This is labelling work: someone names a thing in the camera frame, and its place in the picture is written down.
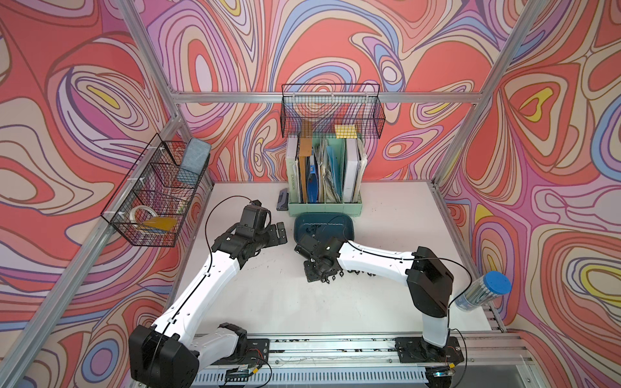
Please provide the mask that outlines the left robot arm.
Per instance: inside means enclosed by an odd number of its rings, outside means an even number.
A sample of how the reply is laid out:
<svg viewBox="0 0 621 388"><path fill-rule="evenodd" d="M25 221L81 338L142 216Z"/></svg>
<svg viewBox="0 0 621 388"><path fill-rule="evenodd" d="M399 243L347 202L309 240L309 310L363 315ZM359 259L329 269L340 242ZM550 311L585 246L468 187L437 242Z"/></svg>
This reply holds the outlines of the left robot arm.
<svg viewBox="0 0 621 388"><path fill-rule="evenodd" d="M148 387L189 387L198 372L221 360L240 361L247 331L222 323L196 337L203 315L250 258L287 242L283 223L255 229L236 224L216 238L210 258L189 286L152 325L129 337L130 374Z"/></svg>

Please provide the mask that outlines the teal plastic storage tray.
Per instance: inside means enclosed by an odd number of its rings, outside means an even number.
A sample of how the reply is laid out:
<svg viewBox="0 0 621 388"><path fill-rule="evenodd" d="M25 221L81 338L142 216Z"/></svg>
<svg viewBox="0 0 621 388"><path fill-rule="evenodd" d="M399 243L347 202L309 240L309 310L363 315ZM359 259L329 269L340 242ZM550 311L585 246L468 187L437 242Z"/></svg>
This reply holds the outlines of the teal plastic storage tray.
<svg viewBox="0 0 621 388"><path fill-rule="evenodd" d="M299 243L307 234L319 241L354 240L354 222L345 213L303 213L294 221L294 241Z"/></svg>

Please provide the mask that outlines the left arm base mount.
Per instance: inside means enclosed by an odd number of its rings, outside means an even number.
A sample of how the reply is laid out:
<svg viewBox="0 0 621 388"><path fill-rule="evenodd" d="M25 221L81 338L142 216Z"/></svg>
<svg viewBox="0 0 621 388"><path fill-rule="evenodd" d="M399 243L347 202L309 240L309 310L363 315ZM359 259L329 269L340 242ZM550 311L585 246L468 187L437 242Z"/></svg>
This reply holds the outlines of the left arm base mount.
<svg viewBox="0 0 621 388"><path fill-rule="evenodd" d="M267 361L269 351L270 339L246 339L231 356L218 360L214 365L247 365L259 360Z"/></svg>

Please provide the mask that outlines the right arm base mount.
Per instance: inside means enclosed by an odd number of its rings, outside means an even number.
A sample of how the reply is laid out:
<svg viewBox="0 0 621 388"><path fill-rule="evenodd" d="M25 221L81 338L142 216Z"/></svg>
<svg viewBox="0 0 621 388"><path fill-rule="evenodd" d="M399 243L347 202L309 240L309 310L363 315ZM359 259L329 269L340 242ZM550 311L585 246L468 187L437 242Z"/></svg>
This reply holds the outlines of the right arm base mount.
<svg viewBox="0 0 621 388"><path fill-rule="evenodd" d="M399 362L402 364L445 363L458 365L465 357L456 337L450 336L443 348L428 344L421 337L395 339Z"/></svg>

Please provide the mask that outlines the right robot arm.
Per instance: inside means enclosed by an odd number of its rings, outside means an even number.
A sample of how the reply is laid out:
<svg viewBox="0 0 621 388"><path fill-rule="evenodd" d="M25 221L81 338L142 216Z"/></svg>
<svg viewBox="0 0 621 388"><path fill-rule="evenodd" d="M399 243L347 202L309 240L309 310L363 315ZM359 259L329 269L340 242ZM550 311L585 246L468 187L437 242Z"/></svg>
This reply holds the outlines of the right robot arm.
<svg viewBox="0 0 621 388"><path fill-rule="evenodd" d="M326 242L305 235L294 251L304 257L309 282L328 283L344 272L368 273L406 286L423 318L422 339L442 349L449 339L449 305L454 276L428 248L395 252L332 237Z"/></svg>

